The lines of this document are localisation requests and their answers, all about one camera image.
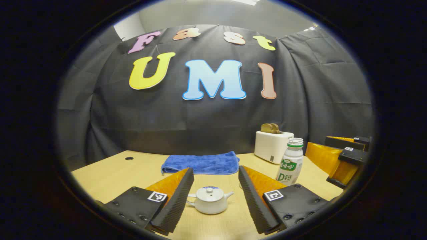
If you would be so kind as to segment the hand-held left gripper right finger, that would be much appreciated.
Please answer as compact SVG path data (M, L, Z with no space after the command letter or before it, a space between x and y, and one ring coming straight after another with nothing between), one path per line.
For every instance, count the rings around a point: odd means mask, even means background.
M301 184L286 186L247 166L239 166L238 178L259 234L293 228L328 203Z

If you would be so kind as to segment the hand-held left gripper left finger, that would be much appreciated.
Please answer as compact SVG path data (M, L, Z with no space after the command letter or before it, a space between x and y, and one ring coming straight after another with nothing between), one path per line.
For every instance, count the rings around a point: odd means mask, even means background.
M193 182L193 169L185 168L149 187L133 186L107 203L96 203L114 220L137 231L167 236L175 231Z

